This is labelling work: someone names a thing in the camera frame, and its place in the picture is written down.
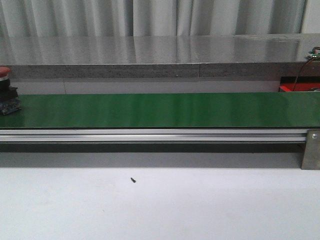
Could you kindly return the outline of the aluminium conveyor side rail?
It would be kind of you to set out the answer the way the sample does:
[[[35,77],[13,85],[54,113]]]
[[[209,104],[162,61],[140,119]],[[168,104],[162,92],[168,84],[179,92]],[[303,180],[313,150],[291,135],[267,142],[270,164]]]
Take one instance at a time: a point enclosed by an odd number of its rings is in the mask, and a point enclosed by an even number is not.
[[[303,128],[2,129],[1,142],[304,142]]]

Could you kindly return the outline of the small green circuit board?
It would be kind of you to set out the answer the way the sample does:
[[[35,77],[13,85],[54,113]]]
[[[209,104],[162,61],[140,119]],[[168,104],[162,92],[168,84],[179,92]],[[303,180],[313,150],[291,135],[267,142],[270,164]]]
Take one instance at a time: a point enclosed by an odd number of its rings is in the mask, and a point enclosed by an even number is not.
[[[306,55],[306,58],[319,60],[320,59],[320,50],[313,49],[313,50],[309,51],[308,54]]]

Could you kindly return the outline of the metal conveyor support bracket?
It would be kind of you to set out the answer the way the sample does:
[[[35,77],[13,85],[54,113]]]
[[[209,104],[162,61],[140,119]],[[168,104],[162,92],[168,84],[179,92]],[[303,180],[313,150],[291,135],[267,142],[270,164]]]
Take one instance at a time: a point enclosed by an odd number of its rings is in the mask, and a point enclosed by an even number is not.
[[[320,169],[320,130],[313,129],[307,132],[305,150],[301,163],[302,170]]]

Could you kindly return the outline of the green conveyor belt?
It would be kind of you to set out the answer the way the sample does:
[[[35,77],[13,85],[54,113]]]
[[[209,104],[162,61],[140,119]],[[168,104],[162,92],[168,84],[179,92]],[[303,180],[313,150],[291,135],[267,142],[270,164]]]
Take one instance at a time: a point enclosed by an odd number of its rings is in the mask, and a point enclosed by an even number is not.
[[[21,95],[2,128],[318,128],[317,92]]]

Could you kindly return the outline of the grey pleated curtain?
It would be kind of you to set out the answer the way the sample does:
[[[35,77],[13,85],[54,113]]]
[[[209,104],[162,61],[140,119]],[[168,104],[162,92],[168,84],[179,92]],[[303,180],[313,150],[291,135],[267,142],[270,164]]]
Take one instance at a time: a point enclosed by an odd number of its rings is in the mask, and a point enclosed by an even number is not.
[[[3,0],[2,37],[299,33],[304,0]]]

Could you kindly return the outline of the grey stone counter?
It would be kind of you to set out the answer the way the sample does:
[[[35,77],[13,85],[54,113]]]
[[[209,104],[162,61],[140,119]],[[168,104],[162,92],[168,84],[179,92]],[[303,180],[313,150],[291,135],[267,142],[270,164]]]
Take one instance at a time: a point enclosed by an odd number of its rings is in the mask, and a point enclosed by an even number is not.
[[[0,63],[18,79],[319,76],[317,33],[2,37]]]

